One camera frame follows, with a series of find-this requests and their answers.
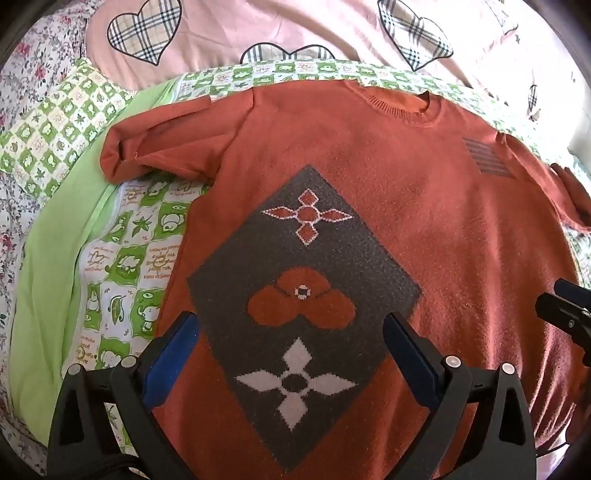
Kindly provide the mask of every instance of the orange sweater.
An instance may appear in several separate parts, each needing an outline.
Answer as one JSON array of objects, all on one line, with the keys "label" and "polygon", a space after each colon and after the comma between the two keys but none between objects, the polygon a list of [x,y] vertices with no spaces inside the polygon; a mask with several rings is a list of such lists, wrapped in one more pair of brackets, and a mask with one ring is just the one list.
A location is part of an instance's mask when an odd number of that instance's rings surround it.
[{"label": "orange sweater", "polygon": [[156,412],[198,478],[383,479],[426,417],[382,340],[390,311],[470,366],[513,363],[538,445],[571,416],[582,352],[534,303],[576,281],[561,222],[587,229],[556,174],[477,116],[284,83],[124,120],[100,162],[114,183],[215,182],[158,321],[203,324]]}]

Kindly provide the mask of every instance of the striped patch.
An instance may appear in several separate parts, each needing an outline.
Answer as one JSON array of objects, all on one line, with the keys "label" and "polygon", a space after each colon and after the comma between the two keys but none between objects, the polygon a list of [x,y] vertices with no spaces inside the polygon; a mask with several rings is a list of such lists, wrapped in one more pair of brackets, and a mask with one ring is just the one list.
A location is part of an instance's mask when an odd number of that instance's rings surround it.
[{"label": "striped patch", "polygon": [[490,173],[491,175],[498,175],[501,177],[515,178],[509,169],[505,167],[502,160],[496,156],[495,151],[490,145],[482,142],[464,139],[468,150],[470,151],[476,166],[482,173]]}]

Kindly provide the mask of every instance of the plaid heart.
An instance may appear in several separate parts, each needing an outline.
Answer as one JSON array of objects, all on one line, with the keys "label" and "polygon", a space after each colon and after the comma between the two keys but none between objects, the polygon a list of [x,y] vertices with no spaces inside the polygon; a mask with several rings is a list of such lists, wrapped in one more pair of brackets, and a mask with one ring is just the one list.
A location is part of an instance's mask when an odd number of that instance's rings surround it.
[{"label": "plaid heart", "polygon": [[107,39],[115,50],[157,66],[177,32],[182,12],[180,0],[148,0],[138,13],[111,20]]},{"label": "plaid heart", "polygon": [[246,49],[240,63],[277,60],[333,60],[335,56],[322,45],[306,45],[294,51],[287,51],[274,43],[257,43]]},{"label": "plaid heart", "polygon": [[433,20],[419,17],[400,0],[378,0],[378,9],[384,30],[414,72],[453,55],[449,40]]}]

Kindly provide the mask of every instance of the flower motif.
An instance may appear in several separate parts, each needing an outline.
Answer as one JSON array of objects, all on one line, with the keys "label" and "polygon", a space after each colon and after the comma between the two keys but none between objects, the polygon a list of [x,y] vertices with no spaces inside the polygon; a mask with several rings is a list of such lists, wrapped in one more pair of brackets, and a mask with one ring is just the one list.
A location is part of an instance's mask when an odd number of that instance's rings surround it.
[{"label": "flower motif", "polygon": [[279,390],[284,399],[277,410],[287,427],[293,431],[308,411],[304,398],[310,391],[330,397],[356,385],[332,373],[311,377],[305,370],[310,360],[312,356],[298,338],[283,355],[287,370],[280,377],[267,370],[257,370],[240,375],[236,380],[261,393]]},{"label": "flower motif", "polygon": [[297,267],[255,293],[248,314],[265,326],[278,327],[301,314],[318,328],[343,329],[355,318],[355,305],[317,271]]},{"label": "flower motif", "polygon": [[296,235],[300,238],[305,246],[310,245],[318,237],[318,230],[314,227],[320,221],[338,223],[344,222],[345,220],[352,219],[351,215],[345,212],[341,212],[335,208],[321,212],[316,207],[319,198],[316,194],[307,189],[302,193],[298,200],[300,207],[297,210],[292,210],[288,207],[281,206],[263,210],[265,215],[279,219],[295,219],[300,224],[300,227],[296,231]]}]

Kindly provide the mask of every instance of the sweater collar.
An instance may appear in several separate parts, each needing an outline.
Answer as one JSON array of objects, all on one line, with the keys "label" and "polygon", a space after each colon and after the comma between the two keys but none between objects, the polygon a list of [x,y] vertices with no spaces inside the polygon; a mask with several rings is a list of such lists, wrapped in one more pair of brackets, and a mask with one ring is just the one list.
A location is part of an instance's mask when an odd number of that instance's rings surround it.
[{"label": "sweater collar", "polygon": [[344,80],[344,83],[351,91],[359,95],[376,110],[394,118],[398,118],[400,121],[409,125],[430,127],[436,124],[439,118],[441,118],[445,107],[445,103],[439,95],[434,95],[427,90],[417,95],[425,100],[427,107],[420,112],[410,112],[403,108],[393,106],[387,101],[376,97],[369,89],[360,85],[356,80]]}]

